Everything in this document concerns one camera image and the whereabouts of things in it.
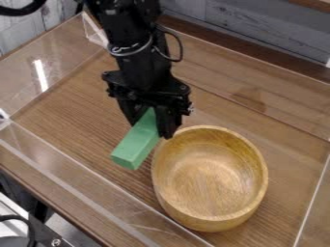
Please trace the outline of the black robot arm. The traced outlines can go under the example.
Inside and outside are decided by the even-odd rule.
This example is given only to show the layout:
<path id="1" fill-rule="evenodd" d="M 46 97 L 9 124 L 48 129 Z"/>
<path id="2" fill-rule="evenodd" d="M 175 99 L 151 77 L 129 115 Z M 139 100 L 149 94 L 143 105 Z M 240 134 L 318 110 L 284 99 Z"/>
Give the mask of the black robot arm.
<path id="1" fill-rule="evenodd" d="M 101 79 L 108 95 L 117 100 L 124 116 L 136 124 L 147 110 L 155 112 L 159 136 L 168 139 L 191 114 L 191 88 L 172 74 L 171 66 L 183 60 L 172 56 L 157 23 L 159 0 L 82 0 L 108 40 L 107 51 L 117 68 Z"/>

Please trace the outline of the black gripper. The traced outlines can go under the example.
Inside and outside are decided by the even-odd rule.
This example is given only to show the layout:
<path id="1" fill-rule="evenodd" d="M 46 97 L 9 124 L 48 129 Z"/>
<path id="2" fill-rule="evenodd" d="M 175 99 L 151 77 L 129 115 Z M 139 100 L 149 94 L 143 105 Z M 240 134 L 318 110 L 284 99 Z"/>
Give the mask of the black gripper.
<path id="1" fill-rule="evenodd" d="M 148 107 L 155 108 L 159 136 L 169 139 L 191 113 L 191 89 L 171 73 L 165 38 L 141 41 L 109 41 L 108 53 L 119 69 L 105 71 L 108 95 L 117 100 L 129 125 L 135 125 Z"/>

